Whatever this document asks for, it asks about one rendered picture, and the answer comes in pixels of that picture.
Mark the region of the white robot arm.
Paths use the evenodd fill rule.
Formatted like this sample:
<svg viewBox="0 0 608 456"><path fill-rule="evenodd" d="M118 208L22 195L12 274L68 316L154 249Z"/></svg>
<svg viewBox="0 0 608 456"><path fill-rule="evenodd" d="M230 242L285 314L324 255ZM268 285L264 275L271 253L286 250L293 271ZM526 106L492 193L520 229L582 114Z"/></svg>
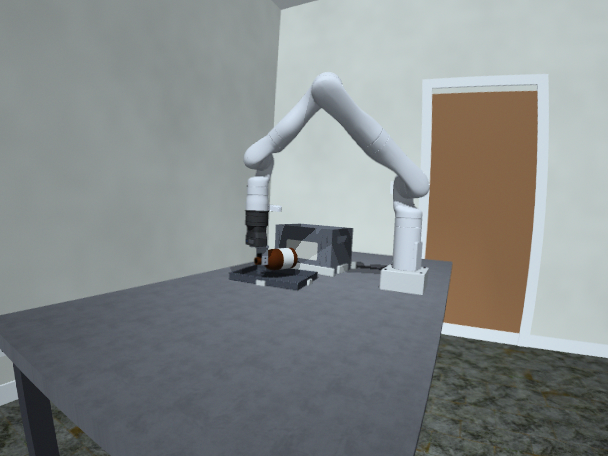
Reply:
<svg viewBox="0 0 608 456"><path fill-rule="evenodd" d="M393 183L395 228L392 268L405 271L421 269L422 211L415 207L413 198L428 194L428 178L384 128L357 106L334 73L318 75L295 107L267 136L247 149L244 164L257 170L255 177L248 179L247 195L268 196L274 167L272 154L284 150L321 108L343 126L372 160L397 174Z"/></svg>

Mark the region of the brown glass bottle with white label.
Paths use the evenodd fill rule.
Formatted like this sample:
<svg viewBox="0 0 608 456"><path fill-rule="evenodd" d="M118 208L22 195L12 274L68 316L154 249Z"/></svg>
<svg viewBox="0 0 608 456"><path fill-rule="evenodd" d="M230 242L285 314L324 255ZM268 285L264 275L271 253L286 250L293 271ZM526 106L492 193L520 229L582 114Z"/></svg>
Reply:
<svg viewBox="0 0 608 456"><path fill-rule="evenodd" d="M294 268L297 264L298 256L293 248L277 248L268 250L268 265L264 265L269 270L279 270ZM255 257L254 263L261 264L261 257Z"/></svg>

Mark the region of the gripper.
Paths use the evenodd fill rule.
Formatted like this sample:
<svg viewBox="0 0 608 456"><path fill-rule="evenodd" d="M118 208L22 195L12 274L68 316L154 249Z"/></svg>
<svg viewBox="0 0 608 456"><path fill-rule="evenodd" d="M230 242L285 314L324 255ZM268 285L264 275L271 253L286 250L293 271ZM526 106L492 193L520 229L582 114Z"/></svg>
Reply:
<svg viewBox="0 0 608 456"><path fill-rule="evenodd" d="M261 265L268 265L269 245L267 245L266 234L268 212L282 212L282 207L269 205L268 196L266 195L247 195L245 211L245 225L247 225L246 245L250 245L249 247L255 246L256 257L261 257Z"/></svg>

